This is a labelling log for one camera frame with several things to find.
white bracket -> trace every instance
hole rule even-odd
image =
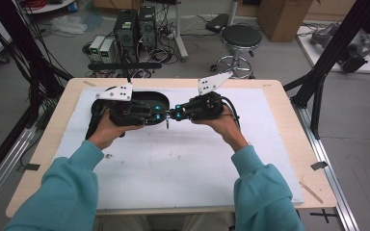
[[[113,89],[103,91],[102,93],[98,93],[95,97],[97,99],[130,101],[132,92],[133,92],[133,84],[127,83],[120,87],[115,87]]]
[[[219,86],[224,83],[228,78],[232,76],[232,72],[225,72],[206,78],[198,79],[198,91],[199,95],[204,95],[210,91],[216,90]]]

teal sweatshirt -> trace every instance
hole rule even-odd
[[[38,191],[14,214],[5,230],[93,230],[98,185],[94,167],[103,153],[90,141],[68,159],[57,158]],[[232,156],[240,178],[234,186],[236,231],[304,230],[291,192],[273,165],[264,166],[252,146]]]

gray floor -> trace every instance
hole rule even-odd
[[[54,16],[67,13],[57,11],[42,14],[36,20],[47,22]],[[75,15],[86,18],[88,12]],[[197,17],[183,20],[182,28],[198,20]],[[257,25],[251,18],[237,18],[236,22]],[[82,53],[83,45],[93,40],[95,35],[110,33],[114,26],[112,20],[92,20],[91,24],[95,23],[99,23],[99,26],[93,26],[84,35],[65,38],[65,34],[56,33],[44,39],[59,63],[73,76],[84,77],[89,73],[89,60]],[[203,23],[196,23],[191,28],[201,29]],[[209,33],[201,30],[188,32]],[[164,64],[151,78],[206,77],[212,74],[210,65],[227,53],[218,36],[183,39],[189,52],[189,60],[185,63]],[[249,59],[256,79],[276,79],[284,85],[305,75],[311,69],[303,49],[296,40],[273,43],[263,37],[262,44],[254,55],[253,59]],[[27,108],[27,92],[28,84],[14,63],[0,64],[0,143]],[[291,90],[287,93],[292,96],[295,92],[296,90]],[[320,135],[359,230],[370,230],[370,74],[329,74],[325,83]],[[0,230],[9,220],[5,210],[21,175],[20,172],[14,171],[0,191]],[[326,209],[325,212],[336,214],[334,209]],[[322,210],[300,210],[299,213],[307,230],[342,230],[337,217],[324,218],[314,215],[323,213]]]

table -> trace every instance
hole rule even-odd
[[[137,88],[196,88],[196,79],[134,79]],[[39,164],[38,171],[27,170],[20,181],[7,208],[7,216],[12,217],[17,208],[40,186],[40,180],[51,164],[68,120],[84,88],[108,88],[125,84],[125,79],[75,78],[68,82],[66,90],[49,121],[40,143],[31,160]],[[305,203],[296,206],[304,208],[332,208],[336,205],[335,196],[323,170],[313,170],[310,166],[317,162],[311,145],[304,133],[280,82],[276,80],[227,80],[221,88],[262,89],[266,95],[290,162],[300,181]],[[162,214],[162,213],[209,213],[229,212],[221,208],[203,208],[197,211],[183,209],[118,210],[109,214]]]

white paper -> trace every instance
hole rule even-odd
[[[56,157],[69,157],[85,138],[95,95],[82,91]],[[170,108],[198,95],[197,89],[154,89],[170,99]],[[265,164],[274,164],[293,193],[304,202],[280,134],[262,90],[219,89],[234,104],[242,132]],[[230,160],[233,151],[210,127],[189,120],[129,131],[107,149],[109,159],[94,172],[98,177],[98,210],[233,206],[233,185],[239,177]]]

